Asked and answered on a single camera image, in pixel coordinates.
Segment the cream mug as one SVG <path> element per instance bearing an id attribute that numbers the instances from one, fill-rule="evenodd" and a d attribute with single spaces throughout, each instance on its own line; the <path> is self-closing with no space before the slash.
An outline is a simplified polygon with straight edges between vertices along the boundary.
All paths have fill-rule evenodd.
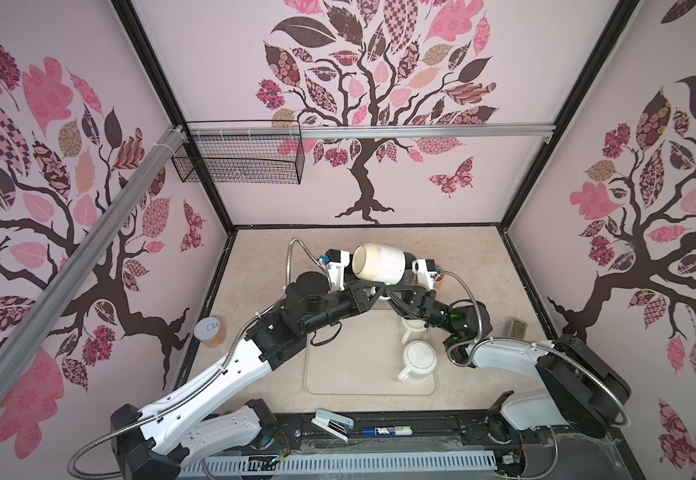
<path id="1" fill-rule="evenodd" d="M 364 243 L 354 251 L 351 268 L 360 280 L 396 285 L 407 270 L 407 259 L 405 253 L 397 248 Z"/>

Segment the white ribbed mug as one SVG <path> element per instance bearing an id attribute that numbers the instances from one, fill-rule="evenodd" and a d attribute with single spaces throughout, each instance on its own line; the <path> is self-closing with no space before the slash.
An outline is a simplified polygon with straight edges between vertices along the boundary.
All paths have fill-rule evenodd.
<path id="1" fill-rule="evenodd" d="M 397 375 L 400 382 L 426 378 L 436 370 L 438 364 L 435 349 L 421 340 L 409 342 L 405 346 L 402 361 L 404 367 Z"/>

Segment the peach orange mug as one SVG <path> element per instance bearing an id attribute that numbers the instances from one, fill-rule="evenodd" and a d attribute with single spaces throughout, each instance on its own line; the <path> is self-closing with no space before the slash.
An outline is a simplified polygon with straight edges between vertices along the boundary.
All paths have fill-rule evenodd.
<path id="1" fill-rule="evenodd" d="M 444 275 L 442 272 L 437 272 L 436 275 L 434 276 L 434 289 L 436 291 L 439 291 L 441 289 L 442 283 L 444 280 Z"/>

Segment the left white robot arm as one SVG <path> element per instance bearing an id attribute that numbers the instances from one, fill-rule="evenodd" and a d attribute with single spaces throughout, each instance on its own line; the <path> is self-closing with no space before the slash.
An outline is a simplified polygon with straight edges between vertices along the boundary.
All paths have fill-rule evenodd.
<path id="1" fill-rule="evenodd" d="M 277 419 L 260 399 L 225 415 L 216 410 L 286 363 L 310 334 L 368 312 L 384 282 L 354 279 L 340 289 L 322 273 L 301 274 L 283 296 L 254 317 L 229 352 L 182 387 L 140 409 L 126 404 L 111 417 L 112 450 L 124 479 L 175 479 L 191 464 L 224 450 L 268 443 Z"/>

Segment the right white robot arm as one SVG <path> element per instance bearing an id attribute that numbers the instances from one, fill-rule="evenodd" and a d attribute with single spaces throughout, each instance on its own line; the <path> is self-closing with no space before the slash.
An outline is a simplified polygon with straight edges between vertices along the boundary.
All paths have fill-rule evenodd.
<path id="1" fill-rule="evenodd" d="M 449 333 L 448 358 L 460 368 L 502 370 L 542 384 L 509 393 L 498 402 L 501 421 L 516 431 L 569 426 L 602 438 L 610 428 L 627 428 L 631 388 L 604 359 L 578 338 L 528 341 L 494 336 L 486 306 L 473 297 L 445 304 L 420 286 L 390 286 L 382 297 L 402 317 Z"/>

